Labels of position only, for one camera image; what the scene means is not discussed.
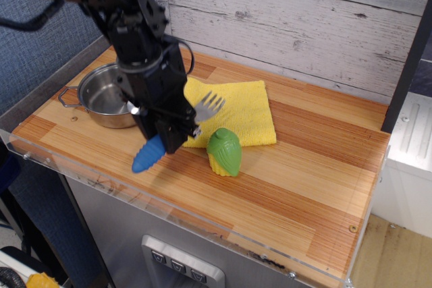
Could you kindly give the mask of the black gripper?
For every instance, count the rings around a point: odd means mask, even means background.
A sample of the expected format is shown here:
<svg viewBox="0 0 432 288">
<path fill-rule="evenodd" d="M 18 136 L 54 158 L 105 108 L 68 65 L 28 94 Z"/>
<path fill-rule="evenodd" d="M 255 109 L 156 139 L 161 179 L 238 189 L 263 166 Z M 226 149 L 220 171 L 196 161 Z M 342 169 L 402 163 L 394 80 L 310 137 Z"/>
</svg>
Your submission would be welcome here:
<svg viewBox="0 0 432 288">
<path fill-rule="evenodd" d="M 198 130 L 195 110 L 184 95 L 188 74 L 194 69 L 194 57 L 189 70 L 185 70 L 182 45 L 190 50 L 183 40 L 164 36 L 156 46 L 155 56 L 146 61 L 117 62 L 124 77 L 117 85 L 131 102 L 134 121 L 147 140 L 158 133 L 167 154 L 175 153 Z"/>
</svg>

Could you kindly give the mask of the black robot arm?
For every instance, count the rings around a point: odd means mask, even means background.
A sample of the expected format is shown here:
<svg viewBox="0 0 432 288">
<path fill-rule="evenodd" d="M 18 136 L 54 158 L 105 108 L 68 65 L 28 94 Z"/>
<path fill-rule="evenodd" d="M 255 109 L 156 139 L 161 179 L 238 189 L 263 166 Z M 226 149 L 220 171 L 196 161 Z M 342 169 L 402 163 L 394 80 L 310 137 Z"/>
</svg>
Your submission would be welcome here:
<svg viewBox="0 0 432 288">
<path fill-rule="evenodd" d="M 135 118 L 146 139 L 161 138 L 174 153 L 197 130 L 196 112 L 186 100 L 180 41 L 165 31 L 165 9 L 155 0 L 51 0 L 26 22 L 2 19 L 6 28 L 33 32 L 41 29 L 65 2 L 77 3 L 113 46 L 120 71 L 118 86 L 138 108 Z"/>
</svg>

